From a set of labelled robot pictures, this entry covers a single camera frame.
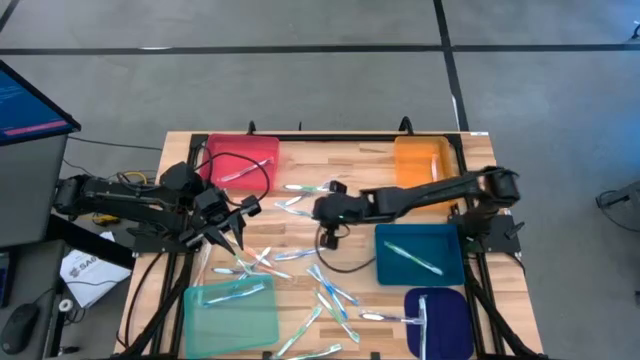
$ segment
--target monitor screen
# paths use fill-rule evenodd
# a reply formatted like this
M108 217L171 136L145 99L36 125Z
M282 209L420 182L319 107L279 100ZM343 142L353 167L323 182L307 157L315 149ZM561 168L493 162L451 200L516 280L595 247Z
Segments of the monitor screen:
M0 64L0 145L69 133L79 125L6 64Z

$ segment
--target black floor stripe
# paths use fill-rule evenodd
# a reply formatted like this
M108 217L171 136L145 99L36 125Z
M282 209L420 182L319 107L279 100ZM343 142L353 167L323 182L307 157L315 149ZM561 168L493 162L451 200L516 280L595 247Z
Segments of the black floor stripe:
M449 79L449 89L451 95L455 99L456 117L458 120L458 130L469 131L469 122L467 121L467 112L464 109L464 101L462 100L462 88L460 87L460 79L458 78L458 69L456 61L451 51L451 39L449 38L449 29L447 28L447 18L444 14L444 7L441 0L434 0L433 6L438 20L438 30L440 31L440 39L442 41L442 51L444 52L444 62L447 67L447 77Z
M2 29L7 25L7 21L9 21L11 14L13 14L13 11L16 9L19 2L20 0L11 0L7 8L4 10L2 17L0 17L0 32L2 32Z
M585 52L640 51L640 41L624 44L558 44L558 45L453 45L453 52Z
M7 9L2 19L11 15ZM448 35L443 45L366 44L366 45L282 45L282 46L203 46L166 48L5 48L0 55L224 55L224 54L297 54L297 53L416 53L416 52L599 52L640 51L640 41L625 44L566 45L450 45Z
M402 53L437 52L440 45L283 45L283 46L204 46L162 48L41 48L0 49L0 55L191 55L191 54L296 54L296 53Z

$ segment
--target gray carpet floor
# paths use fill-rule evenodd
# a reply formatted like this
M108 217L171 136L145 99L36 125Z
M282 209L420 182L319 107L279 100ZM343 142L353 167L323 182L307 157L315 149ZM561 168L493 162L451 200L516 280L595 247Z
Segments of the gray carpet floor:
M0 0L0 12L9 0ZM454 45L617 44L640 20L622 0L447 0ZM439 44L430 0L21 0L3 48ZM83 124L87 139L162 146L170 130L456 130L434 53L2 56ZM469 127L520 173L514 208L547 354L634 359L640 235L594 197L640 180L640 53L456 53ZM71 141L97 175L154 169L159 153ZM77 170L64 167L61 176ZM617 211L638 226L637 216ZM69 359L107 356L127 285L65 329Z

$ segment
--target wooden table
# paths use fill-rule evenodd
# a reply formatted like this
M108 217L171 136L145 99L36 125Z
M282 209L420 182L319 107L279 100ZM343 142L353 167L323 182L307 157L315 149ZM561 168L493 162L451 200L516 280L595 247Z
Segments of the wooden table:
M321 134L335 132L288 132L290 134ZM193 132L169 132L158 168L158 177L171 165L185 161L189 152L189 144ZM396 132L358 132L357 134L400 134ZM491 141L486 133L460 133L464 147L464 157L469 170L480 169L486 165L495 165ZM358 190L380 186L394 185L393 142L332 142L329 146L323 142L282 141L280 143L280 159L275 179L274 191L262 202L263 211L254 218L247 219L245 244L258 252L267 246L274 253L294 248L309 248L313 245L317 223L311 219L295 216L276 208L274 202L295 196L295 193L282 191L283 184L321 184L327 179L337 179L349 187L350 194ZM298 209L310 211L313 198L295 205ZM440 223L446 221L447 210L442 207L412 211L399 220L399 223ZM340 242L337 251L326 251L326 260L341 268L351 268L373 256L373 225L353 226L351 235ZM125 309L128 309L133 292L138 285L142 273L154 255L138 258L132 274L129 296ZM131 341L139 334L153 313L156 311L165 274L167 256L163 255L151 271L142 287L140 298L134 307L131 325ZM542 345L533 315L526 281L521 268L509 257L501 254L487 255L491 282L497 308L520 336L524 343L537 352L542 352ZM276 300L280 321L280 342L276 345L248 351L224 355L224 358L260 358L263 351L276 352L282 344L293 335L304 318L316 304L312 289L318 283L311 278L305 269L318 262L315 257L278 263L281 271L293 275L293 281L276 278ZM228 281L225 275L214 274L211 267L234 267L232 257L219 247L215 247L204 272L203 283L214 284ZM176 267L176 277L180 269L180 259ZM193 267L192 278L196 276L198 259ZM352 274L338 274L321 266L326 276L336 284L348 289L361 300L361 307L389 314L403 314L403 300L410 287L380 286L376 281L375 265ZM454 287L464 294L463 287ZM486 314L480 308L486 351L493 352L491 333ZM168 351L173 329L173 311L167 316L161 351ZM329 314L323 314L316 320L307 333L287 352L287 356L295 356L311 352L330 344L340 343L344 349L337 355L339 358L368 359L371 352L380 352L383 359L414 358L406 343L405 325L396 323L378 323L361 320L358 309L347 306L349 322L360 334L360 344L351 341L344 330ZM120 334L124 334L126 310L122 317ZM122 348L116 345L115 351Z

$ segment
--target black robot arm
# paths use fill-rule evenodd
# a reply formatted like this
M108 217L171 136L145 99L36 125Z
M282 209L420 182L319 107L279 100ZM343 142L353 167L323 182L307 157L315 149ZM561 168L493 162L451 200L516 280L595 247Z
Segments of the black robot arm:
M335 232L340 225L393 222L411 209L462 197L477 200L477 206L468 209L459 224L467 236L476 237L488 231L490 220L499 209L520 200L516 177L511 170L490 166L409 189L393 186L362 190L358 197L345 194L346 186L339 186L342 192L317 199L313 208L314 219L326 229L320 244L337 249Z
M199 247L204 238L235 254L224 233L231 231L242 249L242 230L246 226L243 215L255 216L261 209L255 196L247 197L241 207L233 210L228 200L223 190L203 181L192 166L181 162L162 174L159 185L88 175L61 180L53 207L70 218L97 212L161 228L157 239L151 239L165 242L157 249L189 252ZM187 226L185 215L191 215Z

